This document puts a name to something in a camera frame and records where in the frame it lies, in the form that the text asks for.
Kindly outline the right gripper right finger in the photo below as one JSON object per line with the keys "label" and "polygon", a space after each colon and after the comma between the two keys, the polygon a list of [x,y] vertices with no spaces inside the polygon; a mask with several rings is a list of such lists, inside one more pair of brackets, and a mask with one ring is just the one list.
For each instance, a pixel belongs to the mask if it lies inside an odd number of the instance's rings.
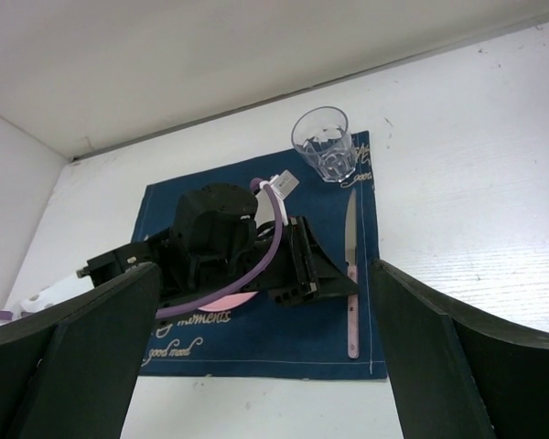
{"label": "right gripper right finger", "polygon": [[372,308],[406,438],[549,438],[549,333],[489,314],[389,263]]}

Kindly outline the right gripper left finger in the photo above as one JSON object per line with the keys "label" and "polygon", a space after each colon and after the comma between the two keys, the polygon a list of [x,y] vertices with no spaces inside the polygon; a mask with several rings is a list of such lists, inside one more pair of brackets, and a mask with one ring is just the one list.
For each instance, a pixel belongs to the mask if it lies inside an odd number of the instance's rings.
{"label": "right gripper left finger", "polygon": [[0,438],[117,438],[161,290],[144,263],[0,326]]}

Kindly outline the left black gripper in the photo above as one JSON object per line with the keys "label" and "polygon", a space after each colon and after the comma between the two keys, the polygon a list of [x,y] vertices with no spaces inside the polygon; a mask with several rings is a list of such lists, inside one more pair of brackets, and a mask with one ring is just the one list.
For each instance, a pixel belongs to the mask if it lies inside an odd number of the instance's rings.
{"label": "left black gripper", "polygon": [[[274,220],[256,226],[260,183]],[[359,292],[325,254],[306,218],[283,224],[268,182],[251,189],[216,183],[185,193],[170,227],[88,260],[85,274],[100,286],[149,262],[161,271],[161,316],[185,315],[238,293],[267,291],[275,303],[291,307]]]}

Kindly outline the pink handled knife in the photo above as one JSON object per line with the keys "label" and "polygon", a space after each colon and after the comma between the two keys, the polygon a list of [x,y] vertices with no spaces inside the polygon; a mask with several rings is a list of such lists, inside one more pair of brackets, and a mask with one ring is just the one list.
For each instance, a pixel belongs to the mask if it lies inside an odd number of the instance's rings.
{"label": "pink handled knife", "polygon": [[[357,219],[356,219],[356,191],[350,192],[345,218],[345,261],[348,277],[358,282],[357,266]],[[357,294],[348,297],[348,356],[357,359],[360,356],[359,342],[359,297]]]}

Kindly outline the pink plastic plate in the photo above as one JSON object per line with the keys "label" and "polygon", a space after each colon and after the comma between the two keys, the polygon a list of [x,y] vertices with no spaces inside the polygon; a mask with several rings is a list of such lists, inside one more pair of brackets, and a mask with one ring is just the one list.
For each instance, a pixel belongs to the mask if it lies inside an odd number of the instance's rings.
{"label": "pink plastic plate", "polygon": [[219,300],[200,307],[199,310],[211,313],[232,310],[233,308],[243,305],[246,302],[252,300],[256,295],[257,292],[226,295]]}

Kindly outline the navy blue placemat cloth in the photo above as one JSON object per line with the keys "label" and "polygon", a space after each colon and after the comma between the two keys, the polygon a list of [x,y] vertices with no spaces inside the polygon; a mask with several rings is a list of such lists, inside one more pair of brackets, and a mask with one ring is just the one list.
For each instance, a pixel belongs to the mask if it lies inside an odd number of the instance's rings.
{"label": "navy blue placemat cloth", "polygon": [[249,187],[255,177],[291,172],[297,187],[286,198],[292,215],[307,219],[325,253],[344,268],[345,217],[357,204],[359,347],[348,354],[348,304],[343,298],[282,307],[265,293],[230,310],[197,313],[154,332],[141,366],[144,376],[261,377],[307,380],[382,380],[386,367],[371,310],[369,268],[379,255],[370,136],[352,137],[355,173],[339,184],[324,182],[294,150],[169,179],[149,185],[141,202],[133,240],[141,241],[173,221],[179,197],[209,183]]}

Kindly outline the clear drinking glass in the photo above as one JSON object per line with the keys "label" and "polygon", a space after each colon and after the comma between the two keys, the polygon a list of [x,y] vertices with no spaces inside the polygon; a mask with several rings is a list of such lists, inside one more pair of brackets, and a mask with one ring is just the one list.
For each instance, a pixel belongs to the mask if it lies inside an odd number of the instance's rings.
{"label": "clear drinking glass", "polygon": [[345,112],[321,106],[303,114],[291,132],[295,150],[328,183],[340,183],[356,168],[356,149]]}

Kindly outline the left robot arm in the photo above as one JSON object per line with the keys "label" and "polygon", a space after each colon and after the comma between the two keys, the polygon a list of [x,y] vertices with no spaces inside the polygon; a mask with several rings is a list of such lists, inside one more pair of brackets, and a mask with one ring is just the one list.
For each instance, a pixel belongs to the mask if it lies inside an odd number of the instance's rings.
{"label": "left robot arm", "polygon": [[161,272],[156,320],[187,315],[226,296],[266,292],[297,306],[359,292],[319,246],[306,218],[289,217],[275,185],[209,184],[183,194],[173,224],[89,259],[72,276],[20,301],[21,315],[90,291],[143,263]]}

